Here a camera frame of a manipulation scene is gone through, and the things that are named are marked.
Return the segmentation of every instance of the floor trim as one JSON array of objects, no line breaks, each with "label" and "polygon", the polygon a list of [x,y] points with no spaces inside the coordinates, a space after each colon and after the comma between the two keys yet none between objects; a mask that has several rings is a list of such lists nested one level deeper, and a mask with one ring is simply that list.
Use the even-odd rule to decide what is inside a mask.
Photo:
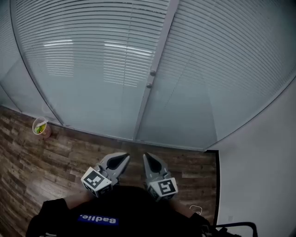
[{"label": "floor trim", "polygon": [[215,153],[216,156],[216,207],[213,226],[217,225],[218,213],[219,213],[219,203],[220,203],[220,158],[218,150],[206,150],[207,153]]}]

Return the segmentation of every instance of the window blind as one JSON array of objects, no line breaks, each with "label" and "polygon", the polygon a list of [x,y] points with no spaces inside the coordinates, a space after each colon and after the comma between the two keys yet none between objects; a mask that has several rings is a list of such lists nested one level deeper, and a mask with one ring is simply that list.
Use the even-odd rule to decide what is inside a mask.
[{"label": "window blind", "polygon": [[16,0],[22,50],[65,125],[132,138],[168,0]]},{"label": "window blind", "polygon": [[295,76],[294,10],[292,1],[181,0],[139,140],[205,149],[258,114]]},{"label": "window blind", "polygon": [[5,104],[31,117],[46,117],[58,123],[34,86],[14,37],[10,1],[0,2],[0,85],[14,105]]}]

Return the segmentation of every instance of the wooden floor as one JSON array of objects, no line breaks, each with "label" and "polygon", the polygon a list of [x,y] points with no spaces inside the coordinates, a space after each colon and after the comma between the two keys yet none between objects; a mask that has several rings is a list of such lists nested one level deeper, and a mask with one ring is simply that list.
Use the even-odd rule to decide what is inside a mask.
[{"label": "wooden floor", "polygon": [[126,151],[131,161],[121,176],[123,185],[142,187],[142,154],[158,155],[177,180],[178,199],[203,208],[214,219],[216,159],[214,153],[159,148],[121,142],[51,125],[43,140],[32,132],[34,119],[0,107],[0,233],[24,236],[42,203],[82,189],[80,178],[105,155]]}]

